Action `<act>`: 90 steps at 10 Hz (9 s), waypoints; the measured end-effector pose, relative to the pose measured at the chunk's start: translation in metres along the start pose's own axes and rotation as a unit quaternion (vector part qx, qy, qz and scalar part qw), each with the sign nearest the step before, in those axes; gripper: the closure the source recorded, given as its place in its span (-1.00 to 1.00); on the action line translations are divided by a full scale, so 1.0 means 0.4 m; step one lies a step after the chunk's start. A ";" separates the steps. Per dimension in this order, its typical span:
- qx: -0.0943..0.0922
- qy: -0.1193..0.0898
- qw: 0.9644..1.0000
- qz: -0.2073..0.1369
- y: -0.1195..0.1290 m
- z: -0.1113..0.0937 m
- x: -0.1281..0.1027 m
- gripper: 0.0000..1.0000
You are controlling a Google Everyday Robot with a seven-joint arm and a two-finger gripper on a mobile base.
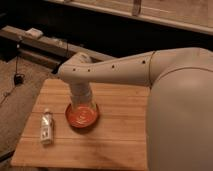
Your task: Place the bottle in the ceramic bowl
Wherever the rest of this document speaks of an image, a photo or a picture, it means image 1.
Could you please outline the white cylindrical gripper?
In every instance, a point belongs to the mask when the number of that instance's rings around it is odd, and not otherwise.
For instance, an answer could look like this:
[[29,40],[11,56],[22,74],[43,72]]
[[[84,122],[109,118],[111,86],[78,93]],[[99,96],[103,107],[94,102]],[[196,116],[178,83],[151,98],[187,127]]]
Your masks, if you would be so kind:
[[74,108],[86,105],[95,109],[93,94],[89,83],[73,83],[69,85],[71,92],[71,104]]

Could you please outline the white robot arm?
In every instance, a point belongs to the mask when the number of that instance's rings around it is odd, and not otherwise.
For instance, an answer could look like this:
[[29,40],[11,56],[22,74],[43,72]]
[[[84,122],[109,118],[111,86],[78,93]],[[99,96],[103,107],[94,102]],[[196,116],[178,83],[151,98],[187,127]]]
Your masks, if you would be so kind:
[[148,171],[213,171],[212,51],[158,50],[97,63],[78,52],[58,75],[77,103],[92,100],[91,82],[149,87]]

